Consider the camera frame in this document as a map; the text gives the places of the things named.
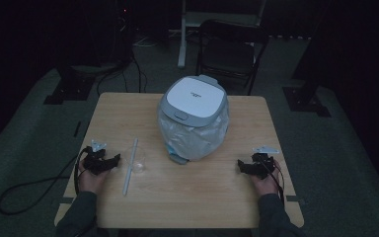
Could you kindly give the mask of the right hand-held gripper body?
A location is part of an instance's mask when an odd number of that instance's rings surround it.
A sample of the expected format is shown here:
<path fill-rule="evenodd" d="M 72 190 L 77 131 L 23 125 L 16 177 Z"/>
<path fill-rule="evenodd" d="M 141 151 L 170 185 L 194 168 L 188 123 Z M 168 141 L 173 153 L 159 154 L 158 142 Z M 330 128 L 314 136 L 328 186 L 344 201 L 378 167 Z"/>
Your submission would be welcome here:
<path fill-rule="evenodd" d="M 252 160 L 257 168 L 256 176 L 261 179 L 266 178 L 275 169 L 275 162 L 272 154 L 278 154 L 279 150 L 273 147 L 263 145 L 253 149 L 254 154 L 252 155 Z"/>

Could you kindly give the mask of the white grey lidded trash can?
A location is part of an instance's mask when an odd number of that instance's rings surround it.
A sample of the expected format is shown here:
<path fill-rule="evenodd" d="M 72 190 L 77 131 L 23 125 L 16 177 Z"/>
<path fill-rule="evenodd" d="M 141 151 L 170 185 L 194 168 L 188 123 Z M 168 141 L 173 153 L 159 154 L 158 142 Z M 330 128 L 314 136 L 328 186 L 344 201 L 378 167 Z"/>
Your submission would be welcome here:
<path fill-rule="evenodd" d="M 207 126 L 228 104 L 226 91 L 217 80 L 206 75 L 187 76 L 175 82 L 158 104 L 170 119 L 194 127 Z M 174 162 L 181 163 L 177 156 L 169 154 Z"/>

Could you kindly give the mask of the person's right hand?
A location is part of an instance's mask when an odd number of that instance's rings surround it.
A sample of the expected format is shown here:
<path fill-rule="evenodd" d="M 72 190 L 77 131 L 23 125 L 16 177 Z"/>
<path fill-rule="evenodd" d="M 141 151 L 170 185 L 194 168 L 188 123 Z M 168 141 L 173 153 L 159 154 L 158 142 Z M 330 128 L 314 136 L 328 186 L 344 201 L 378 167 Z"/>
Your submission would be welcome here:
<path fill-rule="evenodd" d="M 277 195 L 279 192 L 280 166 L 277 161 L 274 162 L 274 166 L 274 171 L 264 179 L 260 179 L 257 176 L 251 177 L 256 193 L 260 198 L 265 195 Z"/>

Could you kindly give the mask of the translucent plastic bin bag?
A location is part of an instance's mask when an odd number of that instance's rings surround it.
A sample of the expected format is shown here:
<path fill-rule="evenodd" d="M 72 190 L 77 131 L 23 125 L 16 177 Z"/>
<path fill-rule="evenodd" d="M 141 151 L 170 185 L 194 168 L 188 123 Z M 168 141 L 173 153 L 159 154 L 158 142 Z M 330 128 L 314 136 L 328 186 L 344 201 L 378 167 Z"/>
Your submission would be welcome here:
<path fill-rule="evenodd" d="M 169 154 L 177 156 L 181 163 L 185 160 L 197 161 L 223 143 L 230 123 L 229 107 L 225 105 L 212 123 L 202 127 L 174 121 L 161 108 L 157 111 L 157 121 Z"/>

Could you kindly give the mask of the clear plastic cup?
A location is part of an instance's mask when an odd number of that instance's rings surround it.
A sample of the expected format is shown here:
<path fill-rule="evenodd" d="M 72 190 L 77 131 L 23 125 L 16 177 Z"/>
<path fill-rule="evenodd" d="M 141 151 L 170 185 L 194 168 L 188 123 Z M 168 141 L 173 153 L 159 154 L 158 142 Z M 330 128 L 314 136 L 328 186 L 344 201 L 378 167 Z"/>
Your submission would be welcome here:
<path fill-rule="evenodd" d="M 142 173 L 145 169 L 145 151 L 140 146 L 129 147 L 123 152 L 124 164 L 131 167 L 134 173 Z"/>

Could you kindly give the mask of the person's left hand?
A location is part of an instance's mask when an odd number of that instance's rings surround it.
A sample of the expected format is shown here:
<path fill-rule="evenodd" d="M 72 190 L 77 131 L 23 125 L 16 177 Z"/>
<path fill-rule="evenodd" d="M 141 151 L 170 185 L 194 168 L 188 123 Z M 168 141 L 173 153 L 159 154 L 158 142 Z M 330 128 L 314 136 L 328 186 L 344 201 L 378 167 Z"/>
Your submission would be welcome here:
<path fill-rule="evenodd" d="M 110 171 L 105 171 L 99 175 L 94 175 L 83 166 L 83 161 L 79 163 L 80 175 L 78 176 L 78 189 L 80 192 L 91 192 L 98 194 Z"/>

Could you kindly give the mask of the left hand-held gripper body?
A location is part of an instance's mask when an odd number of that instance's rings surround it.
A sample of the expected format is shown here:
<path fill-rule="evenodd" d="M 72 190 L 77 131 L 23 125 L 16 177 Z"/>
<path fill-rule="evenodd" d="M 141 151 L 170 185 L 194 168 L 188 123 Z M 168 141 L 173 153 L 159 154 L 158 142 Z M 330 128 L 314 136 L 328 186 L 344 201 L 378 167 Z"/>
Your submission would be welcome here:
<path fill-rule="evenodd" d="M 104 160 L 106 155 L 106 147 L 105 143 L 100 143 L 95 140 L 91 141 L 91 145 L 85 148 L 85 152 L 87 153 L 84 159 L 84 168 L 89 170 L 94 175 L 100 174 L 100 168 L 103 165 L 109 165 L 107 160 Z"/>

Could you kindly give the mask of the black folding chair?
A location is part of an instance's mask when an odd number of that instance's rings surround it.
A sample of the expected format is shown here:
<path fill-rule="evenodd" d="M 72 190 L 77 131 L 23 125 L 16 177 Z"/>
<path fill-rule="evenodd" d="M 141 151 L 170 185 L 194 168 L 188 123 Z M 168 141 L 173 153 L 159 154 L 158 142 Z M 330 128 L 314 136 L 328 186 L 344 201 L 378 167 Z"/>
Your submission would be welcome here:
<path fill-rule="evenodd" d="M 206 20 L 198 28 L 195 74 L 244 78 L 250 96 L 268 42 L 260 26 Z"/>

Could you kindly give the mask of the black stand base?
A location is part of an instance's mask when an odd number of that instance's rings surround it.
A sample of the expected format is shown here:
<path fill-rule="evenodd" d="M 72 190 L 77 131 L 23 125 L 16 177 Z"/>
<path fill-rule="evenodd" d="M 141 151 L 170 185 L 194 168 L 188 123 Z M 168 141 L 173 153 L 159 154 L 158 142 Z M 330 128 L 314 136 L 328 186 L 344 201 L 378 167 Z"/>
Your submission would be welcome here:
<path fill-rule="evenodd" d="M 53 93 L 44 100 L 45 105 L 61 105 L 65 101 L 86 101 L 96 80 L 95 76 L 75 70 L 69 65 L 58 65 L 60 80 Z"/>
<path fill-rule="evenodd" d="M 309 59 L 301 59 L 294 71 L 294 76 L 302 79 L 301 87 L 283 87 L 283 93 L 292 112 L 315 113 L 318 117 L 329 118 L 329 110 L 316 95 L 321 83 L 321 73 L 315 63 Z"/>

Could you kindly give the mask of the dark equipment rack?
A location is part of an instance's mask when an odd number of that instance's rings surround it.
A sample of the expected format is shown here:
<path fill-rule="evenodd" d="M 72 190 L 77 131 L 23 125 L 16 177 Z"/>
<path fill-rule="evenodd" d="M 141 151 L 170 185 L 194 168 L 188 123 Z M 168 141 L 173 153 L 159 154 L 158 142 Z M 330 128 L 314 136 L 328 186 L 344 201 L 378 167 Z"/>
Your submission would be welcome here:
<path fill-rule="evenodd" d="M 129 61 L 132 52 L 133 10 L 131 0 L 114 0 L 113 58 Z"/>

